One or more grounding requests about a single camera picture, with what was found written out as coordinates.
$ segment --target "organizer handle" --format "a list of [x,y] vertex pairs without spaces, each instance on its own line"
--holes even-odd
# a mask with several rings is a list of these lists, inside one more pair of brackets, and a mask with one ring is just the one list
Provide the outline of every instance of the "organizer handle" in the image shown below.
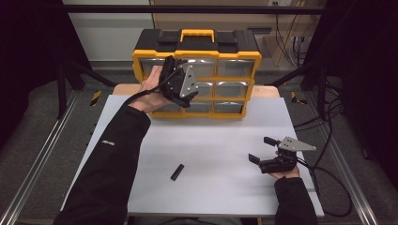
[[184,29],[181,31],[181,39],[184,40],[184,36],[211,36],[211,41],[214,42],[214,30],[191,30]]

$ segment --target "wooden table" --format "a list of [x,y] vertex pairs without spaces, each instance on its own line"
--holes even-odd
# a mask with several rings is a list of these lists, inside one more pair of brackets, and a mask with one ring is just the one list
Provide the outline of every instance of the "wooden table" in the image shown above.
[[[114,95],[133,95],[138,92],[140,84],[137,83],[121,83],[118,84],[113,94]],[[263,97],[263,98],[278,98],[278,89],[274,86],[263,86],[255,85],[252,90],[252,97]]]

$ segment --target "wall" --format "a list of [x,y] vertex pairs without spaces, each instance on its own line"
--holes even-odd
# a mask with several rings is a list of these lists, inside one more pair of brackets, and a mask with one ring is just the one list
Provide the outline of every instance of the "wall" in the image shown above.
[[[63,0],[65,5],[149,5],[148,0]],[[89,61],[131,61],[141,31],[153,28],[151,14],[70,13]]]

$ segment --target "gray floor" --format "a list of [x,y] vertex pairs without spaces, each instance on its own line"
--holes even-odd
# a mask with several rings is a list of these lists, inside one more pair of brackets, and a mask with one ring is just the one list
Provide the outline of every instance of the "gray floor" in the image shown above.
[[[127,70],[104,69],[99,70],[103,76],[117,83],[135,83],[133,75]],[[256,83],[263,84],[276,80],[289,70],[275,69],[269,72],[258,73]],[[36,184],[30,193],[18,216],[16,224],[51,224],[64,201],[64,193],[68,190],[72,177],[84,154],[86,144],[89,142],[95,124],[97,123],[107,95],[112,88],[106,87],[90,78],[84,77],[87,85],[84,91],[78,92],[76,106],[63,128],[52,153],[49,155],[45,166],[42,168]],[[329,78],[331,82],[339,85],[339,80]],[[308,121],[315,117],[311,104],[299,104],[291,101],[291,92],[294,91],[298,99],[310,100],[315,97],[315,92],[303,93],[299,89],[298,77],[285,85],[280,86],[281,97],[285,99],[286,106],[294,125]],[[98,90],[102,91],[96,106],[90,106],[91,98]],[[328,101],[335,96],[328,92]],[[0,150],[0,212],[3,214],[24,178],[34,164],[36,156],[47,136],[55,124],[57,114],[56,83],[50,82],[30,95],[30,105],[22,122],[15,130],[8,143]],[[332,137],[342,151],[347,164],[355,175],[360,185],[360,190],[369,203],[378,224],[398,224],[398,193],[391,185],[389,179],[381,170],[377,162],[364,159],[362,148],[355,133],[344,115],[339,114],[332,119]],[[321,127],[314,127],[304,131],[297,131],[298,139],[317,146],[321,149],[325,143],[325,135]],[[304,153],[309,164],[314,164],[320,151]],[[330,150],[320,163],[342,179],[336,162]],[[320,186],[320,200],[325,210],[342,214],[348,206],[348,200],[342,188],[329,176],[317,172]],[[360,207],[354,208],[347,217],[333,217],[326,215],[319,219],[321,224],[363,224]],[[273,219],[263,218],[264,224],[272,224]]]

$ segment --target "right hand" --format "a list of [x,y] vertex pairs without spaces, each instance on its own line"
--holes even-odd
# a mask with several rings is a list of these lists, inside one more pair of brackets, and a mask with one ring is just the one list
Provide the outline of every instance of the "right hand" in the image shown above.
[[291,172],[271,172],[269,175],[277,180],[283,178],[284,176],[286,178],[299,177],[299,167],[296,166]]

